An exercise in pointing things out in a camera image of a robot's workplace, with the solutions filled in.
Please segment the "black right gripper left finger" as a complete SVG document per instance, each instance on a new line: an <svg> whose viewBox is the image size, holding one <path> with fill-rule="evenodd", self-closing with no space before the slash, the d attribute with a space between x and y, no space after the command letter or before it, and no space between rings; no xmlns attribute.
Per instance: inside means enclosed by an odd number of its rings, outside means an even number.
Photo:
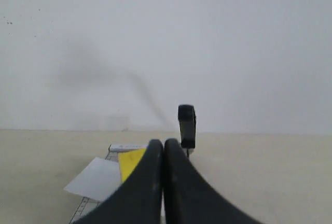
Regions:
<svg viewBox="0 0 332 224"><path fill-rule="evenodd" d="M124 183L98 207L74 223L160 223L163 145L152 139Z"/></svg>

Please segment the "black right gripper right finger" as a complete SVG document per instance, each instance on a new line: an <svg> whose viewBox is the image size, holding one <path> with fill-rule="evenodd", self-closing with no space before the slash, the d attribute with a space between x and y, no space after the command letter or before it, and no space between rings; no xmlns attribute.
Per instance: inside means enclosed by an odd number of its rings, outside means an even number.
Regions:
<svg viewBox="0 0 332 224"><path fill-rule="evenodd" d="M164 144L163 190L166 223L259 223L222 197L174 138Z"/></svg>

